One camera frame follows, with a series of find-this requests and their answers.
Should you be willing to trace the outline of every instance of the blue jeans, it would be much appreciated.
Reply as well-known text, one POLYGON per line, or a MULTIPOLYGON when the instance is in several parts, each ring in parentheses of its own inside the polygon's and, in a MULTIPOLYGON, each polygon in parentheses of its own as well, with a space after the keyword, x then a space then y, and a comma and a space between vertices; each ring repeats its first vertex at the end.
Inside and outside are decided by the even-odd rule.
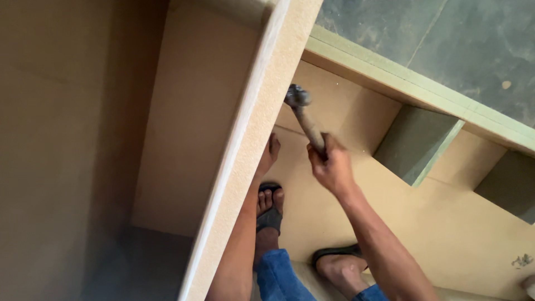
MULTIPOLYGON (((255 268, 262 301, 316 301, 297 278, 285 249, 267 251, 255 268)), ((351 301, 388 301, 377 284, 351 301)))

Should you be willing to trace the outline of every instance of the hammer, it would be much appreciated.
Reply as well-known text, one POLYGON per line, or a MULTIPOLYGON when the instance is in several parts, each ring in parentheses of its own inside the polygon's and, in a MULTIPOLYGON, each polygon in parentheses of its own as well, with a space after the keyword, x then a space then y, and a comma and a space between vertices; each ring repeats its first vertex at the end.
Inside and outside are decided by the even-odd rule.
POLYGON ((323 161, 327 161, 323 136, 316 128, 316 124, 310 119, 309 114, 305 114, 304 112, 304 107, 310 104, 310 95, 308 92, 296 84, 291 84, 286 97, 284 97, 284 102, 292 108, 297 121, 299 121, 305 135, 310 140, 312 147, 318 152, 319 157, 323 161))

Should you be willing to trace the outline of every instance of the hand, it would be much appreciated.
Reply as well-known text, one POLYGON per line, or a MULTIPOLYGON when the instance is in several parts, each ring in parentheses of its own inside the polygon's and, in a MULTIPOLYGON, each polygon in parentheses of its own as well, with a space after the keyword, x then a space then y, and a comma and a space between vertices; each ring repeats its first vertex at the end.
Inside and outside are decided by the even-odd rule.
POLYGON ((340 199, 355 186, 349 152, 331 134, 323 133, 328 160, 323 162, 317 151, 307 145, 312 173, 318 182, 340 199))
POLYGON ((264 149, 264 153, 262 154, 262 158, 260 159, 260 163, 256 168, 255 178, 260 179, 264 177, 264 175, 269 171, 273 163, 275 163, 275 161, 277 160, 279 150, 279 139, 277 139, 277 135, 275 133, 271 133, 264 149))

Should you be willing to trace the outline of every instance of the hammer head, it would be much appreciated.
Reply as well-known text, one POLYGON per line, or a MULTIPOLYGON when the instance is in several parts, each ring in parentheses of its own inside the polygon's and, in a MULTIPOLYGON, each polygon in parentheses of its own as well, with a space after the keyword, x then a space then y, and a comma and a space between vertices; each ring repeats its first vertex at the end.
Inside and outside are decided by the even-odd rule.
POLYGON ((284 97, 284 102, 291 108, 305 107, 310 104, 310 96, 299 85, 291 84, 284 97))

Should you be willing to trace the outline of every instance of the wooden hammer handle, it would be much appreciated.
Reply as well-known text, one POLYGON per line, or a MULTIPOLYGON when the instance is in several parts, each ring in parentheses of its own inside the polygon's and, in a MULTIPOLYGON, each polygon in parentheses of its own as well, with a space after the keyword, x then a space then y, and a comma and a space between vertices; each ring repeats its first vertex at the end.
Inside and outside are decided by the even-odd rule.
POLYGON ((304 113, 304 107, 295 107, 292 108, 292 111, 297 117, 297 121, 303 128, 305 135, 307 135, 308 140, 312 147, 318 152, 319 157, 325 162, 327 161, 327 152, 325 151, 325 140, 323 139, 322 134, 319 129, 316 127, 316 124, 310 119, 309 115, 304 113))

